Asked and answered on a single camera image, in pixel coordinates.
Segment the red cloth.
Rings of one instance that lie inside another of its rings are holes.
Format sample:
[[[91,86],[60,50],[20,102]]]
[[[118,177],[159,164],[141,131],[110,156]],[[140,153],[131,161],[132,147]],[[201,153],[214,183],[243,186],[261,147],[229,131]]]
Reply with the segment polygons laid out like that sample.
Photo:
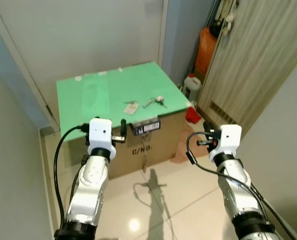
[[[185,119],[191,124],[198,124],[203,117],[192,106],[189,106],[186,110]]]

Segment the key with grey card tag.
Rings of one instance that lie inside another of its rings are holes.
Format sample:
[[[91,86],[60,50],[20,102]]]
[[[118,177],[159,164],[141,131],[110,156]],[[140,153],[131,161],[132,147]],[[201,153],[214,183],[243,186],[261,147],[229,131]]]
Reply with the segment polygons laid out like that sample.
[[[131,100],[131,101],[128,101],[128,102],[124,102],[126,104],[123,112],[125,114],[128,114],[128,115],[134,115],[135,112],[137,112],[137,109],[139,108],[139,103],[135,100]]]

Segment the black printed product box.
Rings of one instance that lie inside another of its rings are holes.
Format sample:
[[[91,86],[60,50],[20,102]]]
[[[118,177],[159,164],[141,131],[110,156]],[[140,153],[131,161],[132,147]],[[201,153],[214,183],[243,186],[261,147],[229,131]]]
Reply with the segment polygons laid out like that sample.
[[[159,118],[144,119],[143,121],[137,121],[130,124],[135,137],[149,134],[152,131],[160,130],[162,128],[162,122]]]

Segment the brown floor mat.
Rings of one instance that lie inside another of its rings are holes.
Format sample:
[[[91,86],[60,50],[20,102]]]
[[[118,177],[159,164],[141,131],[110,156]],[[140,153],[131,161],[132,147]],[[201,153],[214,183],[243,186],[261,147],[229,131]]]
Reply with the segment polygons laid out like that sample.
[[[189,160],[186,156],[187,153],[187,138],[193,132],[191,130],[182,131],[180,137],[178,138],[177,146],[175,149],[175,154],[171,158],[171,163],[189,163]],[[196,134],[191,138],[189,147],[192,150],[192,153],[195,158],[203,158],[206,157],[209,153],[206,146],[197,146],[197,142],[201,140],[205,140],[206,138],[201,134]]]

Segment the white plastic jug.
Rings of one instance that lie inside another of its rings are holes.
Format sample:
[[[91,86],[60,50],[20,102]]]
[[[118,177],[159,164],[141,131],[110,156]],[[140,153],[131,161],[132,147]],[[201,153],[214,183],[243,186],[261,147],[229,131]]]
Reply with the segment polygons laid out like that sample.
[[[193,73],[189,73],[182,84],[182,93],[189,101],[197,101],[201,91],[202,82],[195,77]]]

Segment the wood grain door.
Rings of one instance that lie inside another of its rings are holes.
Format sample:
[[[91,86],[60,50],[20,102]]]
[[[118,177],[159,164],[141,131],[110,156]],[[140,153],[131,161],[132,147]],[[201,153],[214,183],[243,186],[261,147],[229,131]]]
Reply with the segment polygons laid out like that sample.
[[[247,133],[297,66],[297,0],[236,0],[225,20],[197,108]]]

